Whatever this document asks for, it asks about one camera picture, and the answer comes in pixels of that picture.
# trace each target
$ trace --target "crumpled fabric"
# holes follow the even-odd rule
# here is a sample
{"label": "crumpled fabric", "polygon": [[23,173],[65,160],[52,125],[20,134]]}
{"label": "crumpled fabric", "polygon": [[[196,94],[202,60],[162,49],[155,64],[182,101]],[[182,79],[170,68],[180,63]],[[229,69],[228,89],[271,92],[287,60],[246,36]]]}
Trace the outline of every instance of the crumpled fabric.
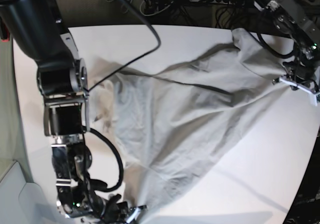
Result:
{"label": "crumpled fabric", "polygon": [[99,130],[114,130],[125,164],[124,199],[147,205],[143,223],[188,192],[288,89],[285,73],[243,29],[196,60],[158,73],[123,71],[92,95]]}

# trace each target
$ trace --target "white table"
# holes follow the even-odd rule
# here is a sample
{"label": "white table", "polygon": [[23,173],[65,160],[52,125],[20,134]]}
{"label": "white table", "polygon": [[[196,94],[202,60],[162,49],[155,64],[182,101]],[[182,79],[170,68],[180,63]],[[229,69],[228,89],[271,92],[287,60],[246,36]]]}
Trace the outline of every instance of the white table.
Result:
{"label": "white table", "polygon": [[[229,30],[156,26],[162,39],[157,52],[132,67],[150,74],[190,61],[218,43],[231,43]],[[71,29],[89,77],[124,64],[156,45],[145,26],[94,26]],[[274,48],[290,51],[289,40],[265,36]],[[15,72],[25,142],[34,181],[55,211],[55,174],[50,140],[43,132],[42,97],[36,85],[36,64],[14,45]],[[183,198],[163,208],[152,223],[281,224],[304,176],[320,125],[320,110],[308,96],[288,91],[236,147]],[[96,138],[87,144],[93,155],[91,177],[117,181],[117,164]]]}

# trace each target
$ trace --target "white tabletop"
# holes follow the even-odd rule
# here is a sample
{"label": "white tabletop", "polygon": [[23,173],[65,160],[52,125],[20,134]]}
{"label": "white tabletop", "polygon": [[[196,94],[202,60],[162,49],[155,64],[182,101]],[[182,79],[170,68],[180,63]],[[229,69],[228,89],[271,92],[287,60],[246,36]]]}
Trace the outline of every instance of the white tabletop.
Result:
{"label": "white tabletop", "polygon": [[[229,30],[182,26],[156,26],[156,30],[162,47],[133,68],[155,74],[172,64],[193,60],[216,44],[232,42]],[[156,45],[148,29],[139,25],[77,27],[71,32],[91,78],[105,74],[110,69],[106,63],[124,64]],[[287,39],[265,39],[283,53],[292,48]],[[42,187],[57,222],[69,223],[55,211],[55,174],[51,142],[43,132],[37,66],[16,44],[14,60],[34,181]],[[153,223],[281,224],[304,176],[319,125],[319,108],[309,104],[305,93],[288,91],[205,178],[183,198],[163,208]],[[87,144],[93,155],[91,177],[116,182],[118,168],[108,149],[93,137]],[[108,171],[106,163],[111,165]]]}

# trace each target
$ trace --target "gray cloth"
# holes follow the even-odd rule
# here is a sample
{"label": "gray cloth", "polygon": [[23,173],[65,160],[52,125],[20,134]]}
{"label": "gray cloth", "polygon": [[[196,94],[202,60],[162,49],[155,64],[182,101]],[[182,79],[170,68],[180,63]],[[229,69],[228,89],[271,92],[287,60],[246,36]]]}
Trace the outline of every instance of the gray cloth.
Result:
{"label": "gray cloth", "polygon": [[111,79],[114,130],[126,156],[125,200],[147,205],[140,221],[182,197],[287,89],[285,72],[243,29],[233,43],[150,76]]}

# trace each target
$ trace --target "cloth fold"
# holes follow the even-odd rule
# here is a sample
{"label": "cloth fold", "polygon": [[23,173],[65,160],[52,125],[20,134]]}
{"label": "cloth fold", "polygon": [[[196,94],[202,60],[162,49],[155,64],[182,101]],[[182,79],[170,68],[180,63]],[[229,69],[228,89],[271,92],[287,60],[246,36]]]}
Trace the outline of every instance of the cloth fold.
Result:
{"label": "cloth fold", "polygon": [[232,35],[157,75],[118,73],[92,95],[91,118],[113,126],[125,156],[124,199],[148,206],[141,223],[188,192],[288,89],[272,84],[285,73],[273,56],[245,30]]}

